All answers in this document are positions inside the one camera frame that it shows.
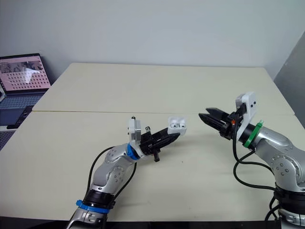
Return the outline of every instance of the white wall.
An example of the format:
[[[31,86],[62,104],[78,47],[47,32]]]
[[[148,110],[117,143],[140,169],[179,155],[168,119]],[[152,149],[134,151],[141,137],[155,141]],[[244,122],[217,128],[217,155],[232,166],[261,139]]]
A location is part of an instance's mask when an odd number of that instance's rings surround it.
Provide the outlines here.
[[[0,0],[0,55],[71,62],[264,66],[305,30],[304,0]]]

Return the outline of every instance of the cable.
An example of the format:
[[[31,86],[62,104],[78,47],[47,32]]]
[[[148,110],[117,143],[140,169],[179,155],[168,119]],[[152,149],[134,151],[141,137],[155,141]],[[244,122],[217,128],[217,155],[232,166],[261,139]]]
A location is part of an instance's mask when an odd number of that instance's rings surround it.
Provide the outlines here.
[[[110,207],[113,204],[113,202],[115,201],[115,199],[119,196],[119,194],[124,190],[124,188],[126,188],[126,186],[129,184],[129,182],[132,180],[132,178],[133,178],[133,176],[135,174],[136,169],[137,169],[137,163],[134,163],[132,174],[130,175],[130,177],[126,181],[126,183],[122,186],[122,188],[120,188],[120,190],[115,194],[115,196],[109,202],[109,204],[106,207],[107,209],[110,209]],[[106,229],[106,221],[107,221],[107,214],[104,214],[104,216],[103,216],[103,224],[102,224],[101,229]]]
[[[239,124],[239,122],[240,122],[239,117],[237,117],[235,121],[236,121],[236,123],[235,123],[235,126],[234,126],[234,133],[233,133],[233,155],[234,155],[235,160],[236,160],[238,163],[244,164],[244,165],[257,165],[257,166],[265,167],[265,168],[267,168],[270,172],[272,172],[272,174],[273,174],[272,169],[271,169],[269,166],[267,166],[267,165],[265,165],[265,164],[263,164],[263,163],[252,162],[252,161],[251,161],[251,162],[245,162],[245,161],[242,161],[242,160],[240,160],[240,159],[238,158],[238,156],[237,156],[237,151],[236,151],[236,141],[237,141],[237,128],[238,128],[238,124]]]
[[[280,207],[281,207],[281,205],[278,204],[274,208],[270,209],[265,217],[265,222],[267,222],[269,217],[271,216],[271,214],[274,213],[276,210],[278,210]]]
[[[249,184],[249,183],[246,183],[244,181],[242,181],[238,176],[237,176],[237,173],[236,173],[236,169],[237,169],[237,166],[239,164],[246,164],[246,165],[258,165],[258,166],[263,166],[263,167],[266,167],[268,168],[270,171],[271,171],[271,168],[262,164],[262,163],[257,163],[257,162],[244,162],[243,160],[246,159],[247,157],[251,156],[252,154],[255,153],[255,151],[251,151],[250,153],[246,154],[245,156],[243,156],[242,158],[238,158],[237,156],[237,151],[236,151],[236,139],[237,139],[237,128],[238,128],[238,124],[239,124],[239,117],[236,118],[236,123],[235,123],[235,126],[234,126],[234,133],[233,133],[233,155],[236,159],[236,164],[234,165],[234,168],[233,168],[233,175],[235,177],[235,179],[245,185],[245,186],[248,186],[248,187],[253,187],[253,188],[259,188],[259,189],[269,189],[269,190],[272,190],[272,191],[275,191],[276,189],[274,187],[270,187],[270,186],[263,186],[263,185],[252,185],[252,184]]]
[[[105,153],[106,151],[112,149],[114,146],[111,146],[103,151],[101,151],[100,154],[98,154],[98,156],[95,158],[94,162],[92,163],[92,166],[90,168],[90,172],[89,172],[89,178],[88,178],[88,184],[87,184],[87,191],[86,191],[86,194],[88,193],[89,189],[90,189],[90,184],[91,184],[91,176],[92,176],[92,171],[93,171],[93,168],[95,166],[95,163],[97,162],[97,160],[100,158],[100,156],[102,156],[103,153]]]
[[[269,209],[270,210],[272,209],[272,205],[273,205],[274,201],[275,201],[275,197],[273,196],[271,201],[270,201],[270,203],[269,203]],[[272,215],[274,216],[274,218],[277,219],[277,216],[276,216],[276,214],[274,212],[272,213]]]
[[[243,156],[240,160],[244,160],[245,158],[251,156],[252,154],[254,154],[254,150],[251,151],[250,153],[246,154],[245,156]],[[253,188],[259,188],[259,189],[268,189],[268,190],[272,190],[272,191],[275,191],[276,189],[274,187],[270,187],[270,186],[264,186],[264,185],[252,185],[252,184],[249,184],[249,183],[246,183],[244,181],[242,181],[236,174],[236,169],[237,169],[237,166],[239,165],[240,163],[239,162],[236,162],[236,164],[234,165],[234,168],[233,168],[233,175],[235,177],[235,179],[245,185],[245,186],[248,186],[248,187],[253,187]]]

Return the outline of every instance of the blue strap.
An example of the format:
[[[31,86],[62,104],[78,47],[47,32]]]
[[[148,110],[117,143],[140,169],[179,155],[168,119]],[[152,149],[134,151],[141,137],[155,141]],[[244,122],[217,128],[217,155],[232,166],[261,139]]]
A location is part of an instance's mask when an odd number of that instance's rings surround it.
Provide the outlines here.
[[[129,156],[132,160],[139,160],[134,154],[130,144],[127,145],[127,156]]]
[[[80,199],[78,201],[76,201],[76,205],[78,207],[80,207],[81,209],[85,209],[88,211],[94,211],[94,212],[98,212],[98,213],[109,213],[110,212],[110,209],[96,208],[96,207],[90,207],[90,206],[84,205]]]

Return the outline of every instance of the white table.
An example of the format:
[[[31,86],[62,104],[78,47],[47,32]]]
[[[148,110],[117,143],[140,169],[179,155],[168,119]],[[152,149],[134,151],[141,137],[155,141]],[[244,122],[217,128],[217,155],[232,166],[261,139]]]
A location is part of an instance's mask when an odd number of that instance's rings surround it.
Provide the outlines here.
[[[258,114],[293,115],[264,68],[73,63],[34,106],[35,111],[197,114],[255,91]]]
[[[84,197],[92,161],[103,149],[128,141],[132,115],[32,112],[0,152],[0,215],[68,220],[76,200]],[[167,126],[168,116],[136,114],[153,133]],[[184,116],[186,135],[162,149],[160,162],[153,157],[138,162],[109,220],[263,220],[272,192],[239,184],[232,174],[232,141],[198,115]],[[257,115],[253,123],[260,119],[305,148],[305,130],[293,115]],[[248,152],[241,144],[238,151]],[[261,167],[241,166],[238,173],[250,183],[274,184],[272,174]]]

